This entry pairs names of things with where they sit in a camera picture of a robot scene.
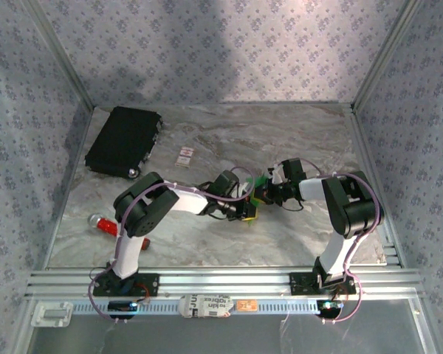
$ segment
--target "marble floor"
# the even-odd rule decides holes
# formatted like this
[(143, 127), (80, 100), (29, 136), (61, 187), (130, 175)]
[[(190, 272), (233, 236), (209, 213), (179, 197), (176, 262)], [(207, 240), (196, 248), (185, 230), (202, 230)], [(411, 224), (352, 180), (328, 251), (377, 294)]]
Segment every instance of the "marble floor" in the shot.
[[(145, 107), (157, 111), (165, 126), (143, 174), (158, 172), (181, 184), (213, 180), (225, 169), (245, 166), (261, 175), (284, 159), (303, 157), (324, 171), (357, 170), (357, 157), (339, 105), (214, 105)], [(113, 200), (132, 182), (94, 173), (83, 158), (109, 113), (95, 109), (66, 208), (58, 227), (49, 267), (102, 266), (113, 255), (114, 238), (90, 229), (87, 217), (114, 217)], [(180, 148), (195, 149), (190, 168), (174, 162)], [(305, 165), (308, 176), (315, 171)], [(295, 208), (294, 201), (286, 204)], [(332, 226), (324, 202), (304, 211), (260, 206), (251, 225), (170, 212), (149, 235), (151, 247), (140, 265), (163, 266), (311, 266), (328, 243)], [(377, 232), (362, 243), (353, 263), (384, 263)]]

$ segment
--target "black box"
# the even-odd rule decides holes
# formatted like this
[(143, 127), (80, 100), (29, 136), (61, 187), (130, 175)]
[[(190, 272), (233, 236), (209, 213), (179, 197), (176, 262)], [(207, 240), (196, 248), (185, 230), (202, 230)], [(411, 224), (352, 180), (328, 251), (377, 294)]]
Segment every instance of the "black box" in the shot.
[(110, 176), (138, 177), (161, 127), (156, 112), (115, 107), (86, 155), (86, 166)]

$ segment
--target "patterned wall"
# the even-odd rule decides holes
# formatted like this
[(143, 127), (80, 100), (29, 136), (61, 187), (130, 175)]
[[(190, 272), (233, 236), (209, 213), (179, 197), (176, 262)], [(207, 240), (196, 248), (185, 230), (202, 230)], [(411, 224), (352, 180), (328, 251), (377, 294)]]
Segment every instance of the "patterned wall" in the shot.
[(351, 102), (404, 0), (39, 0), (96, 105)]
[(360, 117), (443, 336), (443, 0), (426, 1)]
[(0, 353), (46, 254), (87, 118), (24, 8), (0, 0)]

